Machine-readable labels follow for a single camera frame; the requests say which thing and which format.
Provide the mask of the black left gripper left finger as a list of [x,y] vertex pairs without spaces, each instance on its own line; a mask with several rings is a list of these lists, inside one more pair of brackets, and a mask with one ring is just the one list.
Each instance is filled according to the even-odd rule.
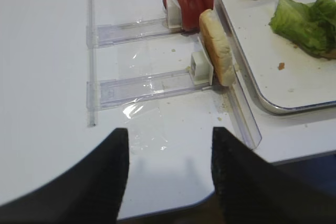
[[75,166],[1,206],[1,223],[117,223],[129,174],[129,136],[113,130]]

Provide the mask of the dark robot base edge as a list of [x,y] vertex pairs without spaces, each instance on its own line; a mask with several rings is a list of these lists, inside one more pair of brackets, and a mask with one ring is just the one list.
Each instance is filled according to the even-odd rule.
[[213,159],[215,192],[195,206],[124,223],[335,223],[335,156],[272,165]]

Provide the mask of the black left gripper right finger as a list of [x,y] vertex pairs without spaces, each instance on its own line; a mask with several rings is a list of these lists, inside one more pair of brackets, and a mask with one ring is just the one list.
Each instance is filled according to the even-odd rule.
[[212,180],[226,223],[335,223],[335,197],[266,162],[224,127],[212,133]]

